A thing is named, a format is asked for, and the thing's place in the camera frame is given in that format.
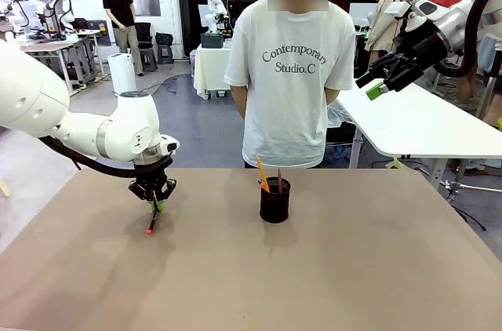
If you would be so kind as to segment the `grey plastic stool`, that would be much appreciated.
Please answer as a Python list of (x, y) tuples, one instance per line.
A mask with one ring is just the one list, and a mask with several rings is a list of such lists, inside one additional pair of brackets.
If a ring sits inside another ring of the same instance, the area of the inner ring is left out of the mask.
[(140, 49), (140, 58), (144, 71), (155, 72), (158, 70), (157, 60), (152, 48)]

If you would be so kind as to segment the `yellow pencil with eraser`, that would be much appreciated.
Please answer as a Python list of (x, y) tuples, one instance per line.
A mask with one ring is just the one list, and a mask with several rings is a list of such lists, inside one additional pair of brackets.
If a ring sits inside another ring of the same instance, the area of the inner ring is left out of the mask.
[(267, 181), (267, 176), (265, 174), (264, 167), (263, 167), (262, 161), (261, 161), (261, 159), (260, 159), (259, 156), (256, 157), (256, 162), (257, 162), (257, 165), (258, 165), (258, 169), (260, 171), (261, 179)]

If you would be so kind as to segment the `black equipment box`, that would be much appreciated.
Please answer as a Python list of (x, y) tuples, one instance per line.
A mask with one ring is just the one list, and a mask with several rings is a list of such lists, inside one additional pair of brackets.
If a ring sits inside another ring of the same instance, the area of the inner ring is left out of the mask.
[(224, 35), (221, 33), (201, 34), (201, 46), (204, 49), (222, 49), (224, 47)]

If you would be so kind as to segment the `white rounded table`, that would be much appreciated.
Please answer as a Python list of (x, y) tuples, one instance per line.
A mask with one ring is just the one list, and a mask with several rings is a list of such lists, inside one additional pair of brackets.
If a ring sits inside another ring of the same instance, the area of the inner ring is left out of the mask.
[(501, 131), (415, 84), (370, 100), (366, 90), (377, 83), (343, 91), (337, 100), (380, 154), (502, 159)]

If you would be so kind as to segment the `table with cream cloth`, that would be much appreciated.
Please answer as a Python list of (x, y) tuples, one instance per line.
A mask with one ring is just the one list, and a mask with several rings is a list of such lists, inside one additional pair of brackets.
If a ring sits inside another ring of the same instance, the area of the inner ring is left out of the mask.
[(230, 90), (224, 81), (229, 55), (229, 48), (207, 49), (200, 45), (195, 50), (194, 88), (203, 100), (208, 100), (212, 93)]

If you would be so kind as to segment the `black marker with pink ends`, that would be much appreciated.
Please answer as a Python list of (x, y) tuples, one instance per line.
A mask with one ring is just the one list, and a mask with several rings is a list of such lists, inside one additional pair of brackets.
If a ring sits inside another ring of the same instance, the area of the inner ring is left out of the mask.
[(162, 202), (158, 201), (156, 199), (153, 199), (153, 201), (150, 202), (150, 205), (151, 205), (151, 221), (150, 221), (148, 228), (147, 228), (147, 233), (149, 235), (151, 235), (153, 233), (153, 231), (155, 229), (157, 216), (159, 215), (159, 213), (162, 212)]

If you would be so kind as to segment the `black stacked stool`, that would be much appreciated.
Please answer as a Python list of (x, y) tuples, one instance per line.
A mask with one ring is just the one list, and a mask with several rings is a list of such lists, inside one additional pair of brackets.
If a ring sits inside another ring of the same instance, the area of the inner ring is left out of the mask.
[(158, 62), (160, 64), (173, 64), (173, 36), (171, 34), (157, 32), (155, 34), (155, 42), (158, 50)]

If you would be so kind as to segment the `person in white t-shirt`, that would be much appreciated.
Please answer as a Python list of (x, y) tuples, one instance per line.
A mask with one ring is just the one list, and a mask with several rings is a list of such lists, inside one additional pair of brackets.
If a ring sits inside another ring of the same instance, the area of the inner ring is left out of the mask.
[[(329, 0), (261, 0), (235, 22), (224, 81), (244, 122), (242, 158), (316, 168), (324, 159), (325, 88), (354, 84), (355, 26)], [(245, 89), (245, 101), (232, 92)]]

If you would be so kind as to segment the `clear plastic bag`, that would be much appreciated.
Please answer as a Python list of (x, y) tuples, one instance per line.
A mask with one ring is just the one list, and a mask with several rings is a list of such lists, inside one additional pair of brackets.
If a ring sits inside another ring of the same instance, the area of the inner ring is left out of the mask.
[(327, 107), (328, 127), (330, 129), (340, 128), (343, 120), (343, 113), (337, 105), (329, 105)]

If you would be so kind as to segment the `black mesh pen holder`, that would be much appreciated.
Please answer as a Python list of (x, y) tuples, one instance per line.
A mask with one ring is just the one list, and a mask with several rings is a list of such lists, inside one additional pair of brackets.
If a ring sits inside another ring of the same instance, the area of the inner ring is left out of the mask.
[(289, 218), (289, 194), (291, 185), (282, 179), (283, 193), (278, 193), (278, 178), (268, 177), (269, 192), (261, 189), (260, 217), (270, 224), (280, 224)]

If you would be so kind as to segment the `mannequin in beige coat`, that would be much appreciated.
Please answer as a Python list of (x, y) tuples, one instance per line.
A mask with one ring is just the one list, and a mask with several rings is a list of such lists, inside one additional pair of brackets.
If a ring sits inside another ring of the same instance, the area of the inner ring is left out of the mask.
[(405, 0), (380, 0), (373, 14), (373, 24), (369, 32), (365, 51), (369, 52), (369, 62), (373, 63), (379, 55), (393, 50), (393, 40), (401, 27), (402, 22), (396, 20), (391, 14), (385, 13), (392, 2), (404, 2)]

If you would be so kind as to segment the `black light stand base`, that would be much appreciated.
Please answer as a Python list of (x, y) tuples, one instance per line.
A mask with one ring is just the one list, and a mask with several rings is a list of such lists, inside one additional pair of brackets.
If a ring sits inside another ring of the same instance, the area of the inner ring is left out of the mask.
[(474, 221), (483, 231), (486, 231), (487, 228), (481, 224), (475, 217), (471, 214), (463, 211), (462, 209), (457, 208), (453, 203), (456, 201), (457, 195), (461, 190), (474, 190), (474, 191), (488, 191), (489, 189), (484, 187), (471, 186), (466, 184), (460, 184), (456, 181), (448, 181), (441, 180), (440, 185), (443, 186), (447, 191), (448, 195), (446, 196), (446, 201), (450, 204), (450, 206), (459, 214), (459, 216), (467, 223), (469, 220)]

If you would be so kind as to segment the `white air purifier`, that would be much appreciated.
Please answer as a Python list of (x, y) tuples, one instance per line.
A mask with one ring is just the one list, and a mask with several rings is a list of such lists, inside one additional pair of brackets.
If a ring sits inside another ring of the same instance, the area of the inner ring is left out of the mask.
[(132, 55), (116, 53), (110, 55), (107, 60), (115, 94), (118, 96), (125, 92), (137, 91)]

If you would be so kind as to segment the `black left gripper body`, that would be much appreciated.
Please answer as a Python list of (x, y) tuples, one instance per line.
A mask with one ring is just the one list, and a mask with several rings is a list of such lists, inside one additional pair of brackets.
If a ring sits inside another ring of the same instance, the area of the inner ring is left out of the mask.
[(163, 158), (149, 165), (134, 165), (141, 174), (136, 176), (134, 182), (144, 190), (164, 191), (173, 185), (173, 180), (166, 175), (166, 168), (173, 163), (172, 158)]

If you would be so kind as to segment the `man in black t-shirt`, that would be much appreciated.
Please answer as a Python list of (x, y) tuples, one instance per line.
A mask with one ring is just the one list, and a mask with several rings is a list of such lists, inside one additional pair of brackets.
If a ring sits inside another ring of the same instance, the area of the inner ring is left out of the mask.
[(144, 76), (140, 56), (139, 42), (135, 26), (135, 8), (133, 0), (102, 0), (103, 8), (111, 21), (116, 45), (120, 53), (131, 50), (136, 75)]

